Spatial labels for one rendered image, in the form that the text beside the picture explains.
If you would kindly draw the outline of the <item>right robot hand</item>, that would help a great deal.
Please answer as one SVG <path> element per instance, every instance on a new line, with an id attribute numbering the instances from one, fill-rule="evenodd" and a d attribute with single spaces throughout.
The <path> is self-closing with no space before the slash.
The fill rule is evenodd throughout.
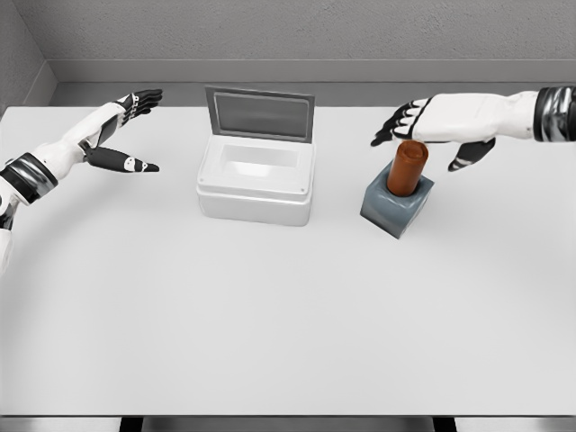
<path id="1" fill-rule="evenodd" d="M 447 170 L 469 167 L 495 146 L 496 119 L 504 97 L 497 94 L 437 94 L 405 103 L 384 122 L 371 142 L 376 147 L 394 139 L 425 144 L 457 142 L 460 148 Z"/>

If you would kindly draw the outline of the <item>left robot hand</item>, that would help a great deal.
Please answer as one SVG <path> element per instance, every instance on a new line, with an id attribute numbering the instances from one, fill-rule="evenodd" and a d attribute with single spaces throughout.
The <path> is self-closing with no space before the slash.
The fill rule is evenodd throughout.
<path id="1" fill-rule="evenodd" d="M 77 144 L 84 153 L 84 161 L 93 167 L 121 173 L 158 172 L 157 165 L 105 148 L 104 143 L 132 119 L 151 113 L 162 98 L 162 89 L 127 94 L 90 113 L 64 135 L 64 140 Z"/>

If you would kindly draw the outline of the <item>brown cylinder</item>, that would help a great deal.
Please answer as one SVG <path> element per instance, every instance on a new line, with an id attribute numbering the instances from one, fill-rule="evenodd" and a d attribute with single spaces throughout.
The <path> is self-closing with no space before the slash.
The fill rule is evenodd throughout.
<path id="1" fill-rule="evenodd" d="M 413 194 L 428 160 L 428 149 L 422 142 L 404 140 L 397 148 L 387 179 L 392 194 L 400 197 Z"/>

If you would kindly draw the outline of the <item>grey-blue square holder block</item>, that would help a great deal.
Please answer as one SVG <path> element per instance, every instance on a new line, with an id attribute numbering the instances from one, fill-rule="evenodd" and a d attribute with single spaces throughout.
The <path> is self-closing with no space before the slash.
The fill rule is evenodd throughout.
<path id="1" fill-rule="evenodd" d="M 367 186 L 360 215 L 400 239 L 419 216 L 435 183 L 422 175 L 413 194 L 397 196 L 387 187 L 391 168 L 392 164 L 389 163 Z"/>

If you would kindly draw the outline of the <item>white box with open lid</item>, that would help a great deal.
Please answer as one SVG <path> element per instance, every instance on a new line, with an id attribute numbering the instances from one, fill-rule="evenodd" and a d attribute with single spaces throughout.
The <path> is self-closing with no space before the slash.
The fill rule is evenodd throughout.
<path id="1" fill-rule="evenodd" d="M 211 218 L 302 227 L 310 219 L 315 98 L 208 86 L 211 136 L 197 176 Z"/>

